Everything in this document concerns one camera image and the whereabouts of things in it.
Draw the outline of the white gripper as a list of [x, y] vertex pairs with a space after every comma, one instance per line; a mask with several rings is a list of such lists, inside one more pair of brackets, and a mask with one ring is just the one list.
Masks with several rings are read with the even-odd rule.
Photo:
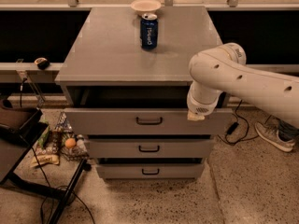
[[189, 108], [187, 119], [191, 121], [204, 120], [204, 116], [210, 115], [213, 112], [218, 101], [219, 97], [216, 97], [212, 102], [204, 104], [203, 102], [197, 101], [189, 91], [187, 95], [187, 107]]

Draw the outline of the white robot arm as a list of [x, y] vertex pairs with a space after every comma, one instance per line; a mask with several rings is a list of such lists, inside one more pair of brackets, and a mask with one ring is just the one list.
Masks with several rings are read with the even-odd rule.
[[192, 77], [187, 96], [191, 119], [204, 119], [220, 94], [229, 93], [299, 128], [299, 77], [246, 66], [245, 51], [236, 43], [195, 54], [189, 63]]

